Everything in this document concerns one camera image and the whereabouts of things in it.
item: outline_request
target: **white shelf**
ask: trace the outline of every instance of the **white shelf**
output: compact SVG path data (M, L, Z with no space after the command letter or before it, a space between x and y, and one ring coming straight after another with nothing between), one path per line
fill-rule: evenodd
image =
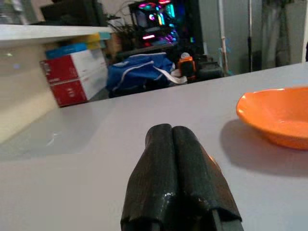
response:
M0 48L58 42L97 32L112 32L98 26L0 25Z

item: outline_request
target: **tabletop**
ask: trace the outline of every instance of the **tabletop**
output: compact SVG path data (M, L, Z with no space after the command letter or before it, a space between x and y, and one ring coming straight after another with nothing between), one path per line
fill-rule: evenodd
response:
M120 231L128 178L161 123L190 128L216 159L244 230L302 230L308 152L269 143L235 107L245 92L307 85L307 73L296 64L51 111L0 146L0 230Z

